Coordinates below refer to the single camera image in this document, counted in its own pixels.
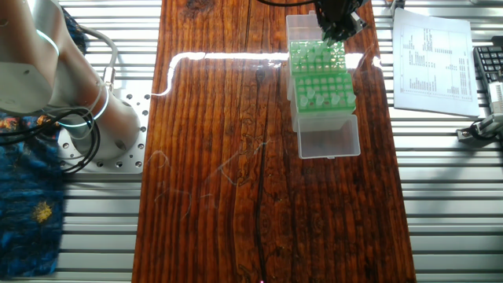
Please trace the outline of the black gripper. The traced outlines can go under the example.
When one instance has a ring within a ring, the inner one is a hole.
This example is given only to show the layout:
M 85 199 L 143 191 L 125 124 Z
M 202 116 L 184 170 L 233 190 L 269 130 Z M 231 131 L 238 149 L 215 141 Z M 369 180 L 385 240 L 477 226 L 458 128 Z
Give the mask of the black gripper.
M 332 24 L 344 22 L 369 0 L 316 0 L 316 17 L 322 29 L 323 42 L 344 42 L 356 34 L 353 28 L 337 28 Z

